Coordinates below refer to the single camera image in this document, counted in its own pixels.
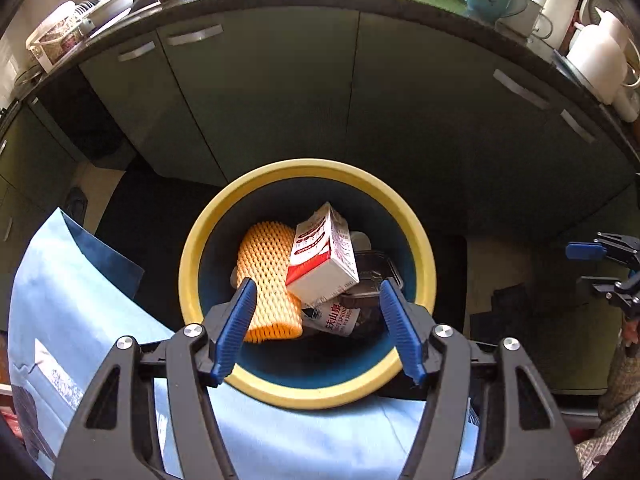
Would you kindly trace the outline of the person's right hand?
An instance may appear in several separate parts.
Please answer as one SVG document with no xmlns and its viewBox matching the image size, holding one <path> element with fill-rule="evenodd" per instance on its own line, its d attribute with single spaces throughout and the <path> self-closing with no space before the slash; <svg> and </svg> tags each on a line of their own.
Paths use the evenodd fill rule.
<svg viewBox="0 0 640 480">
<path fill-rule="evenodd" d="M 623 320 L 620 328 L 620 338 L 625 341 L 626 346 L 639 343 L 639 320 Z"/>
</svg>

